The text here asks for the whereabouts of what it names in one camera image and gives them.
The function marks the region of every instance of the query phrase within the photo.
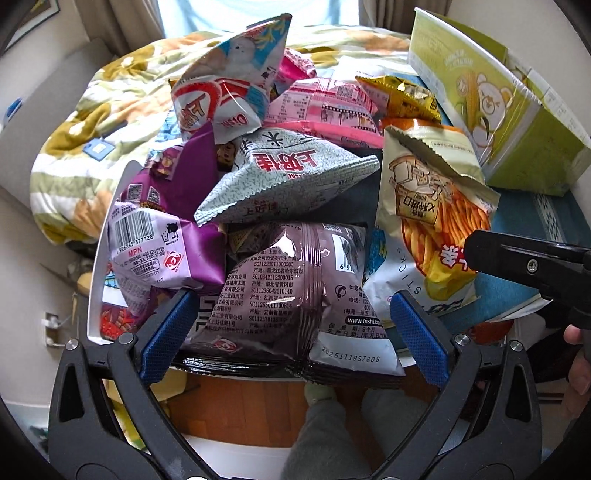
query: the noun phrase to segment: snack bag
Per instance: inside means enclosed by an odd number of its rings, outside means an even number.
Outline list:
[[[103,302],[100,313],[100,335],[105,340],[115,341],[125,332],[135,333],[163,302],[173,295],[163,288],[153,288],[148,298],[148,306],[141,316],[133,315],[127,307]]]
[[[389,75],[355,78],[383,115],[441,122],[435,96],[426,88]]]
[[[300,132],[304,135],[322,138],[335,145],[345,148],[383,148],[384,138],[373,132],[359,128],[343,127],[321,122],[281,122],[274,124],[275,128],[284,128],[292,132]]]
[[[359,85],[327,78],[299,80],[271,102],[265,125],[297,132],[313,129],[321,138],[347,147],[363,141],[364,146],[382,148],[384,140],[372,119],[374,110]]]
[[[115,203],[108,219],[112,267],[134,316],[149,310],[154,287],[220,292],[225,233],[191,220],[217,180],[213,129],[206,124],[184,145],[153,157]]]
[[[422,140],[386,129],[363,285],[381,320],[389,320],[389,300],[398,290],[410,291],[431,314],[474,299],[470,287],[476,272],[464,260],[464,241],[474,230],[490,229],[498,199],[493,190],[453,170]]]
[[[484,175],[472,143],[459,128],[427,122],[419,118],[386,117],[379,121],[382,132],[388,125],[403,130],[409,137],[422,140],[459,174],[470,175],[480,183],[484,183]]]
[[[184,140],[208,121],[217,145],[261,126],[290,22],[282,14],[252,25],[187,69],[171,93]]]
[[[235,140],[233,170],[195,212],[245,223],[287,218],[314,210],[379,170],[374,156],[359,158],[332,143],[281,128],[263,128]]]
[[[248,369],[283,362],[310,381],[397,382],[404,370],[361,289],[365,230],[268,223],[238,232],[245,253],[189,346]]]
[[[314,67],[314,63],[297,50],[286,48],[281,65],[279,65],[279,71],[275,77],[275,87],[277,87],[278,93],[283,93],[296,80],[315,77],[316,67]]]

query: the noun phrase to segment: blanket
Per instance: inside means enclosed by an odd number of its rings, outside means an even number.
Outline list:
[[[96,72],[31,172],[33,217],[52,243],[96,241],[125,165],[145,162],[172,106],[168,80],[232,35],[200,31],[158,40]],[[317,69],[334,69],[344,58],[408,67],[408,37],[380,28],[294,27],[287,44]],[[100,137],[115,148],[97,161],[83,148]]]

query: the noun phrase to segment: yellow snack bag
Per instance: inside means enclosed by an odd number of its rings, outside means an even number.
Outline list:
[[[376,225],[363,291],[382,321],[408,290],[429,313],[475,299],[464,241],[491,227],[499,195],[460,174],[420,138],[386,127]]]
[[[441,122],[437,101],[428,89],[390,75],[355,79],[376,104],[380,113],[386,116]]]

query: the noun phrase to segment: blue gripper pad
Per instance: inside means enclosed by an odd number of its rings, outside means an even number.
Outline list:
[[[390,318],[396,325],[396,330],[406,343],[427,383],[442,388],[449,380],[447,353],[427,328],[415,308],[401,292],[398,292],[392,296],[390,301]]]
[[[160,382],[164,378],[198,315],[199,296],[186,293],[142,351],[139,377],[145,385]]]

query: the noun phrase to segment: curtain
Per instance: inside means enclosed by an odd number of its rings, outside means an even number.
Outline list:
[[[157,0],[74,0],[90,39],[122,56],[163,37]]]
[[[452,0],[359,0],[359,23],[410,33],[415,7],[445,15],[451,3]]]

